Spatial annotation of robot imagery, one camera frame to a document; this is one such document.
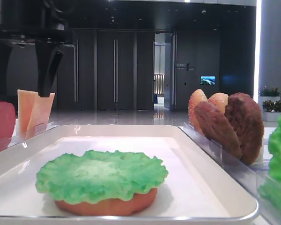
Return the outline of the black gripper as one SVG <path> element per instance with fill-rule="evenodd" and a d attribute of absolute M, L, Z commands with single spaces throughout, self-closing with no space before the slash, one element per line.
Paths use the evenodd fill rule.
<path fill-rule="evenodd" d="M 74 46 L 66 16 L 75 10 L 74 0 L 1 0 L 0 41 L 34 45 L 37 55 L 40 97 L 49 97 L 63 58 L 61 45 Z M 13 103 L 7 94 L 7 67 L 12 47 L 0 42 L 0 101 Z"/>

